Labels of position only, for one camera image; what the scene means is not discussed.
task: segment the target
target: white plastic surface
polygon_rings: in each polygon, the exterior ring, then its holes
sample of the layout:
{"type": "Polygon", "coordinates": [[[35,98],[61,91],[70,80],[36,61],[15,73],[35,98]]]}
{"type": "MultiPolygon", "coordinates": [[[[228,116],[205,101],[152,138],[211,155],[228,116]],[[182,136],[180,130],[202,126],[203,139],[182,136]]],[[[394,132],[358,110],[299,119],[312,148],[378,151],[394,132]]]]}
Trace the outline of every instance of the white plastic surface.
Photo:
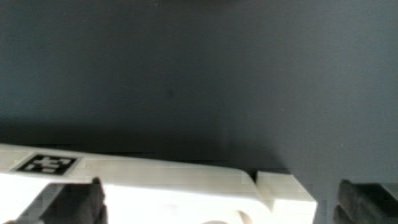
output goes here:
{"type": "Polygon", "coordinates": [[[257,185],[276,223],[312,224],[319,203],[296,176],[259,172],[257,185]]]}
{"type": "Polygon", "coordinates": [[[0,223],[15,219],[51,182],[102,178],[111,224],[212,220],[269,224],[273,215],[244,171],[150,159],[106,156],[0,144],[0,223]],[[13,171],[35,153],[81,157],[67,176],[13,171]]]}

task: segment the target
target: dark gray wall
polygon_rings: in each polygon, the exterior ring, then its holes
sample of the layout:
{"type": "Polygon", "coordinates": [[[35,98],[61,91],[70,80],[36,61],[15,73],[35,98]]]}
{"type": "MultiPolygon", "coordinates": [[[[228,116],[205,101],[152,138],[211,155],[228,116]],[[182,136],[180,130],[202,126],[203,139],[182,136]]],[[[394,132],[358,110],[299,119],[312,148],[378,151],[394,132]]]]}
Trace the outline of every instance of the dark gray wall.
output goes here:
{"type": "Polygon", "coordinates": [[[398,2],[0,1],[0,140],[397,181],[398,2]]]}

